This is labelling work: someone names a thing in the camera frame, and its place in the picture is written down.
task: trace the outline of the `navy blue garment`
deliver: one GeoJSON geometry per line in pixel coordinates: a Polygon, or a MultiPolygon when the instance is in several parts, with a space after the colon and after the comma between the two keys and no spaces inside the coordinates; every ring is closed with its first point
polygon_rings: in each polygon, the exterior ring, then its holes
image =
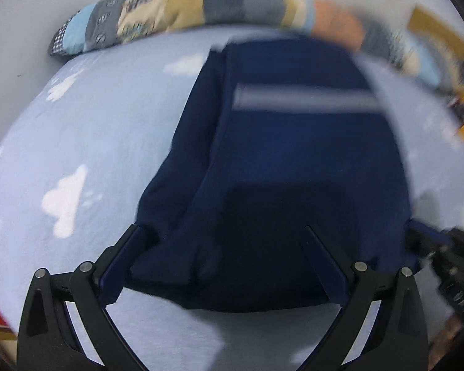
{"type": "Polygon", "coordinates": [[[415,265],[410,215],[394,136],[348,52],[313,39],[229,44],[210,53],[141,197],[136,224],[153,243],[127,286],[216,311],[320,304],[306,225],[394,271],[415,265]]]}

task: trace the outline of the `light blue bed sheet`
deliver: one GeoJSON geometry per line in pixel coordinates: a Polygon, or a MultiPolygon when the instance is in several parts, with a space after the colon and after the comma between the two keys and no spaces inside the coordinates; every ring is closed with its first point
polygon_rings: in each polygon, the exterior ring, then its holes
{"type": "MultiPolygon", "coordinates": [[[[132,223],[210,47],[281,34],[256,27],[162,34],[78,56],[58,71],[0,147],[0,310],[13,328],[36,269],[68,272],[95,260],[132,223]]],[[[437,227],[464,226],[464,145],[443,99],[383,63],[356,61],[394,124],[416,213],[437,227]]],[[[432,333],[448,310],[433,293],[429,270],[418,280],[432,333]]],[[[151,370],[289,371],[315,347],[338,306],[185,311],[124,289],[108,311],[151,370]]],[[[74,322],[96,358],[75,315],[74,322]]]]}

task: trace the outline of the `bed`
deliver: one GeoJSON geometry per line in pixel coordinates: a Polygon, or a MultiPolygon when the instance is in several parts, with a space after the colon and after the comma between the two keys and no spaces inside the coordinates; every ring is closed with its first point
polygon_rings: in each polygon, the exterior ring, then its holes
{"type": "MultiPolygon", "coordinates": [[[[36,269],[71,271],[132,223],[210,48],[277,37],[290,35],[253,26],[161,34],[82,54],[53,76],[0,144],[0,311],[15,330],[36,269]]],[[[378,60],[359,54],[355,61],[394,126],[415,214],[438,228],[464,227],[464,144],[445,98],[378,60]]],[[[417,280],[431,335],[449,310],[434,294],[429,269],[417,280]]],[[[377,308],[350,356],[362,348],[377,308]]],[[[97,359],[70,310],[83,347],[97,359]]],[[[108,308],[142,362],[169,371],[294,370],[338,310],[186,311],[127,289],[108,308]]]]}

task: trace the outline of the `silver screw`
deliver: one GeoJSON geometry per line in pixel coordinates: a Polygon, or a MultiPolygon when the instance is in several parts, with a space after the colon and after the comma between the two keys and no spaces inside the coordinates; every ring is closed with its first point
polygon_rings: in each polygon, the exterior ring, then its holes
{"type": "Polygon", "coordinates": [[[354,264],[354,267],[356,268],[357,271],[359,272],[365,272],[367,271],[367,265],[364,262],[358,261],[354,264]]]}
{"type": "Polygon", "coordinates": [[[83,262],[82,264],[79,265],[79,270],[81,272],[89,272],[93,267],[93,264],[91,262],[83,262]]]}
{"type": "Polygon", "coordinates": [[[413,275],[413,271],[410,270],[408,267],[403,267],[400,271],[406,277],[409,277],[409,276],[413,275]]]}
{"type": "Polygon", "coordinates": [[[38,278],[38,279],[41,279],[43,276],[46,275],[46,269],[44,267],[41,267],[40,269],[38,269],[36,272],[35,272],[35,276],[38,278]]]}

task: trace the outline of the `folded clothing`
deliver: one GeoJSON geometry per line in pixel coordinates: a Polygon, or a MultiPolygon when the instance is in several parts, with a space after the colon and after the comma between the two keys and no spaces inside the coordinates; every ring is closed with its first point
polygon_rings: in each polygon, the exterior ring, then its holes
{"type": "Polygon", "coordinates": [[[414,267],[399,152],[349,53],[301,38],[212,51],[140,199],[127,287],[244,312],[327,301],[300,248],[315,224],[374,269],[414,267]]]}

